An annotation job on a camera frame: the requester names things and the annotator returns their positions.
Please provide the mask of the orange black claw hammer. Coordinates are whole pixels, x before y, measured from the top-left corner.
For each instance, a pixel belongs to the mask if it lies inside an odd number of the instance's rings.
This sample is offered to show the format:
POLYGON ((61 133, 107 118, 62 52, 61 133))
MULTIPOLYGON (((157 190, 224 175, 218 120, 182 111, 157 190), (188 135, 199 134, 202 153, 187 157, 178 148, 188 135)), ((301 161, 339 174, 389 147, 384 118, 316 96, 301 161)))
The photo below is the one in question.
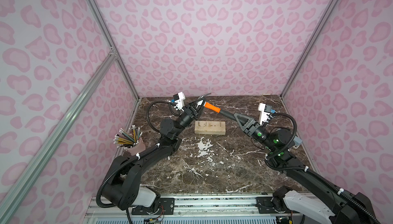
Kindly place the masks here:
POLYGON ((216 107, 216 106, 214 106, 214 105, 212 105, 212 104, 210 104, 210 103, 208 103, 208 102, 206 102, 204 100, 197 101, 197 105, 200 105, 200 106, 202 106, 204 108, 212 110, 212 111, 214 111, 214 112, 220 114, 221 116, 224 116, 224 117, 226 117, 226 118, 228 118, 230 120, 237 121, 239 124, 245 124, 245 123, 248 122, 248 119, 245 118, 242 114, 231 113, 229 111, 226 111, 224 109, 216 107))

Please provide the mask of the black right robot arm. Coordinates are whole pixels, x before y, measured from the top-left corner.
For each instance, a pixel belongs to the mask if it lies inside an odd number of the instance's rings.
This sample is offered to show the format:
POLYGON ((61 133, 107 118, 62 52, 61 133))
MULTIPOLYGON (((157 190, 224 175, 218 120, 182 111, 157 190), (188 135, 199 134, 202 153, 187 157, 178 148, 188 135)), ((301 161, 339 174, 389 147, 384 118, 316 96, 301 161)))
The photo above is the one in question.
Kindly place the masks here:
POLYGON ((280 138, 278 135, 268 133, 266 124, 259 124, 252 117, 234 113, 229 118, 236 121, 240 129, 249 137, 262 143, 268 148, 269 153, 265 157, 266 165, 294 179, 318 197, 333 213, 328 217, 329 224, 378 224, 373 206, 367 196, 362 193, 352 194, 325 179, 315 171, 309 169, 289 148, 297 132, 295 119, 285 113, 273 113, 268 120, 283 116, 291 120, 293 130, 289 136, 280 138))

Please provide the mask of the light wooden block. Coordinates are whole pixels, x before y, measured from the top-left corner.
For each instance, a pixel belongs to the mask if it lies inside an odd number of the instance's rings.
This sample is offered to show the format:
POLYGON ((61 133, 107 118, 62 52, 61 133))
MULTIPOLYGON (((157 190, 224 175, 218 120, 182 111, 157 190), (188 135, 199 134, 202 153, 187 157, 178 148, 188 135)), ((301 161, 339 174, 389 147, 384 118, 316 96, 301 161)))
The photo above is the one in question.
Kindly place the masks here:
POLYGON ((226 135, 224 121, 196 121, 194 133, 197 135, 226 135))

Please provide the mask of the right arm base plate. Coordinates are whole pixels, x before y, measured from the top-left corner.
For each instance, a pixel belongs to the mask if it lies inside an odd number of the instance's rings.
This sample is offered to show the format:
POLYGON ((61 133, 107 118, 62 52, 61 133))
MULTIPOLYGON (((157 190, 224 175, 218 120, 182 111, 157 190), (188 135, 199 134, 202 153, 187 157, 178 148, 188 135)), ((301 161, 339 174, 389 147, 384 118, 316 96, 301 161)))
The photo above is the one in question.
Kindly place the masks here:
POLYGON ((274 196, 257 197, 255 206, 259 214, 291 214, 291 210, 285 205, 283 198, 274 196))

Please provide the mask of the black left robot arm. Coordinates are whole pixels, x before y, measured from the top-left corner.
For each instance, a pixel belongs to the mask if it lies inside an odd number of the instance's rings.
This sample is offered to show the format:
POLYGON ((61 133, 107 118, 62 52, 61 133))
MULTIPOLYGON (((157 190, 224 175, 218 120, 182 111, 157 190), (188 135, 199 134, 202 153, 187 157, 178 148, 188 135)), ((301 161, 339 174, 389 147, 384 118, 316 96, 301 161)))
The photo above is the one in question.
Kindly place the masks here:
POLYGON ((185 104, 176 119, 166 118, 155 129, 160 134, 157 143, 130 157, 118 156, 112 162, 96 194, 100 208, 117 207, 129 212, 131 207, 155 213, 160 208, 160 194, 140 185, 143 174, 160 160, 174 154, 180 147, 179 135, 203 113, 206 96, 185 104))

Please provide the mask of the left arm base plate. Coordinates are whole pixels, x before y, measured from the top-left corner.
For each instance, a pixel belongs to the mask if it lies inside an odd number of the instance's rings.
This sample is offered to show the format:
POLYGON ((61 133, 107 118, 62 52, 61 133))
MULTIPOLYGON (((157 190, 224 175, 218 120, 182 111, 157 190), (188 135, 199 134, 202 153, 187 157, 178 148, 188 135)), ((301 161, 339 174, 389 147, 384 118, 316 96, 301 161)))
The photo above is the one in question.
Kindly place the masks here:
POLYGON ((132 209, 132 215, 173 215, 175 208, 175 198, 160 198, 151 207, 137 206, 132 209))

